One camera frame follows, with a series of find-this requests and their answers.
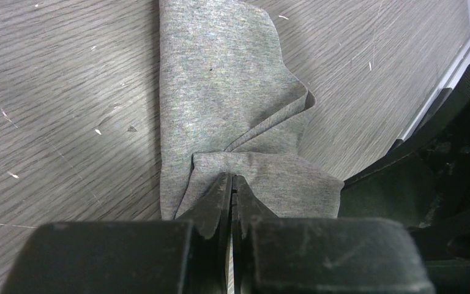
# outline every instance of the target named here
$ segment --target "wood grain surface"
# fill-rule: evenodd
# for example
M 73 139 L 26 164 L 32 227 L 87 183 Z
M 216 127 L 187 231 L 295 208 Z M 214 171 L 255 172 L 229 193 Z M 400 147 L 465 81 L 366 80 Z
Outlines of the wood grain surface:
M 340 178 L 385 153 L 469 32 L 466 0 L 249 2 L 318 98 L 302 155 Z M 160 217 L 158 70 L 155 0 L 0 0 L 0 286 L 43 223 Z

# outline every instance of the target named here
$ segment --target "screw hole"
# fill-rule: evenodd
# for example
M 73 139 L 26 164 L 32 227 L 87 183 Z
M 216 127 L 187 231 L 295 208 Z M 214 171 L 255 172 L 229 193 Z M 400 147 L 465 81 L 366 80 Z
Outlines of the screw hole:
M 447 243 L 447 251 L 457 259 L 470 259 L 470 234 L 456 236 Z

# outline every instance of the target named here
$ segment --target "paint chip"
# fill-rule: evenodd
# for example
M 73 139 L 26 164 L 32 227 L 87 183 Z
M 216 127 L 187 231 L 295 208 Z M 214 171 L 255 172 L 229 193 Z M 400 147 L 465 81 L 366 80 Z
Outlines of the paint chip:
M 16 174 L 12 173 L 11 171 L 8 171 L 8 172 L 7 172 L 7 174 L 8 174 L 8 175 L 10 175 L 10 176 L 13 176 L 13 177 L 14 177 L 14 178 L 16 178 L 16 179 L 18 179 L 18 178 L 19 178 L 19 176 L 18 176 L 18 175 L 16 175 Z

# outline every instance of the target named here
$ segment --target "folded cloth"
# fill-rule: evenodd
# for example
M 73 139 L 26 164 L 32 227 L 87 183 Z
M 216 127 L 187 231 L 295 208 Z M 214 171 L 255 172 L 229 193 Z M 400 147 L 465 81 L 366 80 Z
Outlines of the folded cloth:
M 282 217 L 336 217 L 343 182 L 297 155 L 316 100 L 285 67 L 265 11 L 233 0 L 160 1 L 163 219 L 220 172 L 246 177 Z

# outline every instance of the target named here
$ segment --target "gray fabric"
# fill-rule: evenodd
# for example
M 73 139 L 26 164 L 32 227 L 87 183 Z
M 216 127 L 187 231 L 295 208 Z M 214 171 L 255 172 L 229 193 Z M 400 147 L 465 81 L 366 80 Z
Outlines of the gray fabric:
M 220 172 L 246 176 L 279 216 L 335 217 L 343 183 L 296 155 L 315 98 L 285 67 L 267 13 L 161 0 L 160 40 L 162 217 L 191 208 Z

